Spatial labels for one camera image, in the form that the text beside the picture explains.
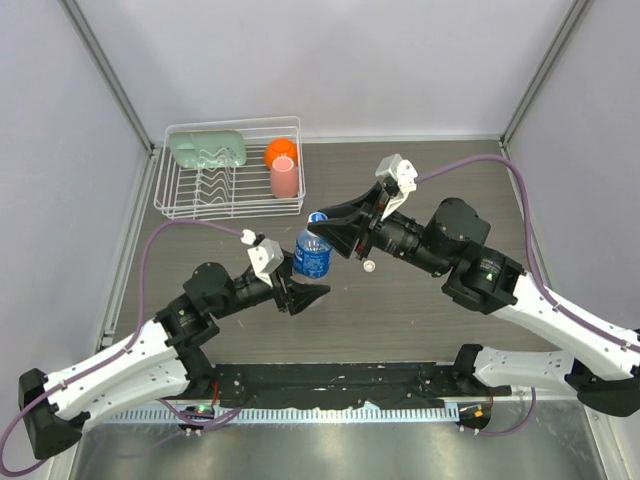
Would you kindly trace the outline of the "blue label water bottle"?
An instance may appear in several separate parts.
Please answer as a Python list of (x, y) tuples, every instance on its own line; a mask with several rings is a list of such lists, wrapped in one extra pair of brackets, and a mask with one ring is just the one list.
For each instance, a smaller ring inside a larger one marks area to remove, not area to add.
[(307, 221), (307, 227), (297, 235), (293, 268), (297, 274), (317, 280), (329, 273), (332, 247), (309, 230), (311, 224)]

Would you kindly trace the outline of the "white blue bottle cap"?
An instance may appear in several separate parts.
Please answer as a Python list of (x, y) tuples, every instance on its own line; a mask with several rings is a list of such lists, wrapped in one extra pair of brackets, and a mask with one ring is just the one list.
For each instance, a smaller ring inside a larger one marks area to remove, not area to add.
[(328, 220), (328, 216), (323, 212), (313, 212), (308, 217), (309, 223), (317, 223), (317, 222), (323, 222), (327, 220)]

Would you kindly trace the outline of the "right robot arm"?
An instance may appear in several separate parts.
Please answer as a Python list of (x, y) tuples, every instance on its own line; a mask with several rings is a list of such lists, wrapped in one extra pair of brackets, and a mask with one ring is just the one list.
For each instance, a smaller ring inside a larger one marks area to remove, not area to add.
[(555, 345), (551, 352), (460, 348), (451, 371), (465, 395), (483, 387), (529, 387), (569, 393), (598, 412), (627, 417), (639, 410), (639, 334), (590, 313), (578, 324), (568, 301), (548, 301), (522, 265), (486, 246), (488, 222), (459, 198), (443, 200), (426, 225), (385, 211), (380, 184), (366, 194), (311, 215), (308, 229), (341, 256), (379, 249), (434, 277), (442, 291), (473, 312), (519, 325)]

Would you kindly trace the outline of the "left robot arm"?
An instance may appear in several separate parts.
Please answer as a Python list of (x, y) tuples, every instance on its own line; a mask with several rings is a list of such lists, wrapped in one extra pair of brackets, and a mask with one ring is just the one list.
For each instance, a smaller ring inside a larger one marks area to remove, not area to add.
[(231, 278), (221, 264), (204, 263), (183, 294), (137, 333), (63, 370), (22, 374), (19, 406), (35, 458), (58, 455), (97, 424), (147, 401), (205, 397), (213, 369), (201, 347), (219, 333), (217, 320), (264, 302), (296, 315), (329, 293), (327, 285), (293, 280), (292, 267), (287, 254), (263, 281), (251, 268)]

